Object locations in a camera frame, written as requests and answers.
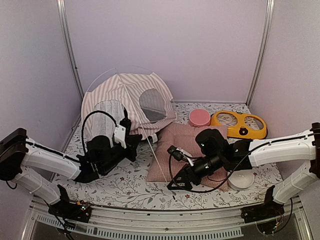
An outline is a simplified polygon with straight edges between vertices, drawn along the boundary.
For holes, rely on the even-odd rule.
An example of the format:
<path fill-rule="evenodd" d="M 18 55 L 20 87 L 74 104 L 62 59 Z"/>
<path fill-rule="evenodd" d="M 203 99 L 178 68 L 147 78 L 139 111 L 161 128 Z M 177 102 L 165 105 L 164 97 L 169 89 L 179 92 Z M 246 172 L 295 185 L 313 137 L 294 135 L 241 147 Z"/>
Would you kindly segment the pink gingham cushion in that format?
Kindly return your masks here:
<path fill-rule="evenodd" d="M 223 138 L 227 139 L 228 127 L 227 126 L 204 126 L 193 127 L 188 124 L 170 123 L 164 129 L 159 132 L 157 148 L 155 150 L 155 157 L 153 157 L 151 166 L 149 167 L 146 182 L 169 182 L 171 181 L 169 171 L 169 157 L 170 154 L 167 149 L 170 146 L 176 148 L 182 148 L 191 157 L 204 157 L 201 148 L 196 143 L 196 136 L 203 130 L 217 129 Z M 175 176 L 185 165 L 183 161 L 177 161 L 173 157 L 171 159 L 171 171 Z M 203 177 L 201 184 L 210 188 L 215 188 L 224 180 L 227 176 L 226 170 L 223 167 L 218 168 L 213 174 L 213 180 L 208 180 Z"/>

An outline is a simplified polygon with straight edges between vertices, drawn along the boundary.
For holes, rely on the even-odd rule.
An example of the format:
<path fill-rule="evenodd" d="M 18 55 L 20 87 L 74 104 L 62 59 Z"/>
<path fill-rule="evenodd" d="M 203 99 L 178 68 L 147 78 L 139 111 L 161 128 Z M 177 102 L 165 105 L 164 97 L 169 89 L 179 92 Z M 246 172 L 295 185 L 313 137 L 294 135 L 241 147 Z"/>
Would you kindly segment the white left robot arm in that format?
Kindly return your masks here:
<path fill-rule="evenodd" d="M 134 162 L 142 135 L 129 134 L 131 120 L 123 118 L 115 124 L 111 138 L 98 135 L 82 144 L 83 155 L 73 158 L 63 152 L 45 147 L 26 135 L 26 130 L 18 128 L 0 142 L 0 179 L 13 182 L 27 189 L 32 195 L 42 198 L 63 217 L 70 217 L 74 209 L 86 211 L 85 204 L 77 206 L 70 202 L 67 190 L 42 177 L 34 168 L 62 175 L 79 185 L 104 194 L 98 202 L 114 203 L 116 198 L 133 197 L 135 185 L 142 177 L 108 176 L 120 162 Z"/>

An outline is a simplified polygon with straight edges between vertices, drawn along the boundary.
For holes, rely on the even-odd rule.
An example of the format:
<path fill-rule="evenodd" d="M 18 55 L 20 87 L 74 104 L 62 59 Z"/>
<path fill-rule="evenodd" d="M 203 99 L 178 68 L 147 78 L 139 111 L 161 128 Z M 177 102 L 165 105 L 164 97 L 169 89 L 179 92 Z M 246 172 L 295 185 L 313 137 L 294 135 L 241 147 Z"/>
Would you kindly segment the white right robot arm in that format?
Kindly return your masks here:
<path fill-rule="evenodd" d="M 258 213 L 269 218 L 291 197 L 320 179 L 320 124 L 301 133 L 273 139 L 238 140 L 229 144 L 216 129 L 205 129 L 195 138 L 203 157 L 187 163 L 187 180 L 199 185 L 201 179 L 223 167 L 231 173 L 269 163 L 303 160 L 303 165 L 281 183 L 267 190 Z"/>

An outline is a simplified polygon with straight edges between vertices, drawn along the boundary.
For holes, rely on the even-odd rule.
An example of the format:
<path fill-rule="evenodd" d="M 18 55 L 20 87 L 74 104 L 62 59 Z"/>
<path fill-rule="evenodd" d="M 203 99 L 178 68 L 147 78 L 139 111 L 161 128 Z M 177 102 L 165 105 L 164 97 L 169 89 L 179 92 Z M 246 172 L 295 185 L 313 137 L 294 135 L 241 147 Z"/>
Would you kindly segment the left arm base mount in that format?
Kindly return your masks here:
<path fill-rule="evenodd" d="M 49 214 L 82 223 L 88 223 L 92 214 L 92 208 L 89 204 L 71 203 L 66 200 L 60 200 L 55 204 L 50 204 L 48 208 Z"/>

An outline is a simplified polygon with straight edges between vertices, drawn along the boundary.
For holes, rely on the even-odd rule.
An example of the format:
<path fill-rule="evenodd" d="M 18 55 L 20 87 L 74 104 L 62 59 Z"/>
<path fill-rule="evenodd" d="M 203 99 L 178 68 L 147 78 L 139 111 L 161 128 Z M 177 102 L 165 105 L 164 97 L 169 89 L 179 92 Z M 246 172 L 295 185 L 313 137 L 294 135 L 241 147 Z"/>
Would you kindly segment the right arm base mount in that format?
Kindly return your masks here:
<path fill-rule="evenodd" d="M 241 209 L 241 218 L 245 223 L 262 221 L 269 218 L 274 218 L 283 215 L 284 205 L 278 203 L 262 203 L 252 206 L 243 207 Z"/>

